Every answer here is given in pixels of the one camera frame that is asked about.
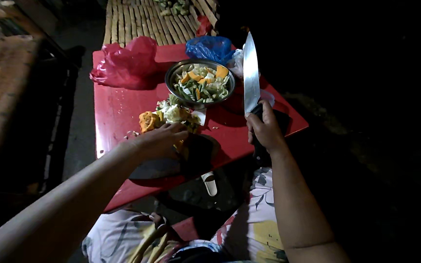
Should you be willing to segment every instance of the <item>vegetable scraps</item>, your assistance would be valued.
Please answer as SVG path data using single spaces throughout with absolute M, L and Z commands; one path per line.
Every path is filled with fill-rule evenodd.
M 211 103 L 228 96 L 228 79 L 228 69 L 223 66 L 214 70 L 202 64 L 191 64 L 188 70 L 176 75 L 173 87 L 184 99 Z
M 156 110 L 139 115 L 142 133 L 159 128 L 165 123 L 177 122 L 184 124 L 189 132 L 196 133 L 201 121 L 199 117 L 191 115 L 190 109 L 181 105 L 178 97 L 173 94 L 169 94 L 168 99 L 157 102 Z

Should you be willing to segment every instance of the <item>lap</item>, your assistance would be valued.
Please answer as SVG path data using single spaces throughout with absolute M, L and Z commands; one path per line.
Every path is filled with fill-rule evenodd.
M 272 169 L 254 172 L 249 203 L 243 204 L 211 239 L 238 260 L 287 261 L 277 228 Z
M 102 214 L 82 242 L 82 252 L 92 263 L 165 261 L 184 245 L 170 238 L 167 227 L 155 226 L 148 215 L 139 212 Z M 186 245 L 213 247 L 235 260 L 286 261 L 274 210 L 272 170 L 254 172 L 249 203 L 240 206 L 210 242 Z

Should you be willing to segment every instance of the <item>blue plastic bag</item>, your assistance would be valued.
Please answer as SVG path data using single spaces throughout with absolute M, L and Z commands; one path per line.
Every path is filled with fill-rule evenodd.
M 224 37 L 202 36 L 186 42 L 188 57 L 210 59 L 224 66 L 233 53 L 230 39 Z

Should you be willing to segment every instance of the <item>metal bowl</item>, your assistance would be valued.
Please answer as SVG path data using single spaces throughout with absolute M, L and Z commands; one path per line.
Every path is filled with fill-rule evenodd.
M 224 65 L 221 65 L 220 63 L 217 63 L 217 62 L 212 61 L 212 60 L 193 58 L 193 59 L 182 60 L 182 61 L 174 64 L 171 68 L 169 68 L 167 73 L 165 74 L 165 83 L 167 84 L 168 90 L 173 95 L 177 96 L 180 99 L 180 101 L 183 102 L 183 105 L 185 107 L 188 107 L 188 108 L 191 108 L 191 109 L 194 109 L 194 110 L 200 110 L 200 109 L 208 108 L 210 106 L 219 104 L 219 103 L 225 101 L 226 99 L 228 99 L 231 96 L 231 94 L 235 90 L 235 78 L 233 77 L 233 75 L 231 74 L 231 71 L 229 70 L 228 75 L 229 75 L 230 78 L 227 81 L 228 95 L 224 99 L 221 99 L 221 100 L 216 101 L 216 102 L 211 102 L 211 103 L 198 103 L 196 101 L 187 100 L 187 99 L 182 98 L 181 94 L 179 92 L 175 91 L 175 89 L 173 87 L 173 80 L 174 80 L 176 74 L 180 75 L 183 72 L 183 69 L 185 68 L 185 66 L 189 66 L 190 64 L 204 64 L 207 67 L 210 67 L 214 70 L 217 70 L 217 66 L 225 67 Z

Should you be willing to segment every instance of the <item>red plastic bag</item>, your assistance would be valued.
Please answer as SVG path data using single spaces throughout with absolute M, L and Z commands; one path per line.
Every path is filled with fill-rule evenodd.
M 196 31 L 196 37 L 201 37 L 207 35 L 212 29 L 211 22 L 205 15 L 200 15 L 197 17 L 197 20 L 201 23 L 199 28 Z
M 102 47 L 104 59 L 90 72 L 90 79 L 109 87 L 146 89 L 144 81 L 158 70 L 155 62 L 157 42 L 138 37 L 125 48 L 118 43 Z

